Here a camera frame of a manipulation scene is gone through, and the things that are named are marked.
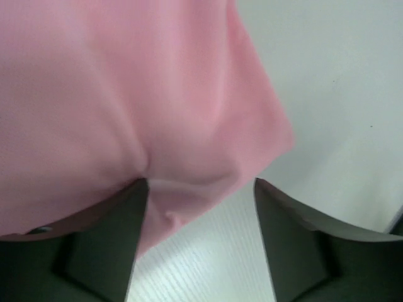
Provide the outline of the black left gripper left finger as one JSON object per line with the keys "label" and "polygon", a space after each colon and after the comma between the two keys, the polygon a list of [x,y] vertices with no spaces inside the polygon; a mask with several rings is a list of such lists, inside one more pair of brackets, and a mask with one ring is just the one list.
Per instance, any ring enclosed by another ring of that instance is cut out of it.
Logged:
{"label": "black left gripper left finger", "polygon": [[1,301],[125,301],[148,195],[138,179],[68,218],[1,237]]}

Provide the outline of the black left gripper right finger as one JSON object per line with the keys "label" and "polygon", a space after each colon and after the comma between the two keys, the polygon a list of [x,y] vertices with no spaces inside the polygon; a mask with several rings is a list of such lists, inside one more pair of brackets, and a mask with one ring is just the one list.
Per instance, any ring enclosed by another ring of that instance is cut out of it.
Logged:
{"label": "black left gripper right finger", "polygon": [[256,179],[277,301],[401,301],[402,235],[350,225]]}

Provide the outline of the pink t-shirt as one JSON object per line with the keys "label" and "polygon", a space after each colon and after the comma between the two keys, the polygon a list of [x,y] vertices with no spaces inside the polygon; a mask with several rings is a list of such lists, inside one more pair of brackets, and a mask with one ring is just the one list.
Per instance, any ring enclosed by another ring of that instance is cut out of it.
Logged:
{"label": "pink t-shirt", "polygon": [[2,238],[146,178],[143,254],[292,142],[234,1],[1,2]]}

